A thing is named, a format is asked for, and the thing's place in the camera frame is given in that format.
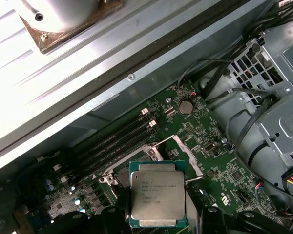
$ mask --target label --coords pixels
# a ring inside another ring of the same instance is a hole
[[[171,184],[157,184],[154,185],[152,181],[141,181],[141,199],[142,203],[161,203],[163,196],[159,194],[167,193],[167,189],[177,188],[173,182]]]

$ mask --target chip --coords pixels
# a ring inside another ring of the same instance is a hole
[[[57,208],[58,208],[58,210],[61,209],[61,208],[62,208],[62,205],[59,203],[59,204],[57,205]]]
[[[234,178],[234,180],[238,180],[242,177],[242,174],[239,171],[235,171],[234,173],[232,173],[232,177]]]
[[[130,162],[132,227],[184,227],[185,175],[175,163]]]
[[[208,177],[213,177],[214,176],[214,172],[212,170],[207,172]]]

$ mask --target capacitor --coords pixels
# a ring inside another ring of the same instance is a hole
[[[49,191],[53,191],[53,190],[54,190],[54,186],[53,186],[52,184],[50,184],[50,185],[48,186],[48,189],[49,189]]]
[[[81,203],[81,201],[80,201],[80,199],[76,199],[76,200],[74,201],[74,203],[75,203],[76,206],[79,206],[80,203]]]

